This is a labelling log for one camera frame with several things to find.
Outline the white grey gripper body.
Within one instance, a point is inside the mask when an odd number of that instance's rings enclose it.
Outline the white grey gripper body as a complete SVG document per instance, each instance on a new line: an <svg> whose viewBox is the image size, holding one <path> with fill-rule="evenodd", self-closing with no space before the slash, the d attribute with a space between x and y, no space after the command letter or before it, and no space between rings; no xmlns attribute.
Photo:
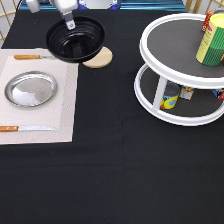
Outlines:
<svg viewBox="0 0 224 224"><path fill-rule="evenodd" d="M60 13L67 14L78 8L77 0L49 0L51 5L55 7ZM26 0L26 4L32 13L40 10L40 3L38 0Z"/></svg>

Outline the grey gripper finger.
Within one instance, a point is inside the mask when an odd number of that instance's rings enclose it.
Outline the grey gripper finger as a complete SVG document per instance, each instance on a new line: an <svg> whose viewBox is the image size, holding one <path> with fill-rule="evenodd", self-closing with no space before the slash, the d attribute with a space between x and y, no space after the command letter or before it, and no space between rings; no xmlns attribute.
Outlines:
<svg viewBox="0 0 224 224"><path fill-rule="evenodd" d="M72 12L63 13L62 17L65 20L65 24L69 30L73 30L76 27Z"/></svg>

